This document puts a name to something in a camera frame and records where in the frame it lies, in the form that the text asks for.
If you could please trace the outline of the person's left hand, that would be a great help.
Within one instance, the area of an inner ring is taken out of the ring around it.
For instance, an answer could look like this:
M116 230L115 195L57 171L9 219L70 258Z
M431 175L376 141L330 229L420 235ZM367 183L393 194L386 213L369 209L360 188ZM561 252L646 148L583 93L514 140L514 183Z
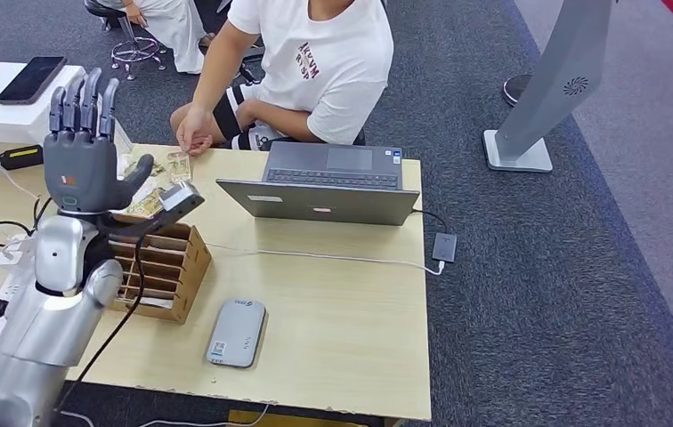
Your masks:
M236 111L236 119L241 131L246 131L255 124L259 100L251 99L241 102Z

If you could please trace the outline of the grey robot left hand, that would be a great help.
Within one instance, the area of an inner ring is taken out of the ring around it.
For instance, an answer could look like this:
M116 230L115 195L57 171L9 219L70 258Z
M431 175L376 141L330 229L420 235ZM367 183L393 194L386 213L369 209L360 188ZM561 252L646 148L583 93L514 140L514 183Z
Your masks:
M43 142L45 184L62 212L101 214L123 210L150 177L151 155L120 179L114 142L119 81L111 78L103 95L102 71L93 68L68 86L57 87L50 101L49 129Z

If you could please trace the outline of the person's right hand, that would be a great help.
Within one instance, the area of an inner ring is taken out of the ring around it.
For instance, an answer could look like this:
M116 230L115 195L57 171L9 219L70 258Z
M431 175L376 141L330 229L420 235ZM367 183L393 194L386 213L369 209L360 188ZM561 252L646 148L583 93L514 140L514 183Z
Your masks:
M190 156L202 154L213 143L213 117L203 108L184 105L172 114L170 123L180 148Z

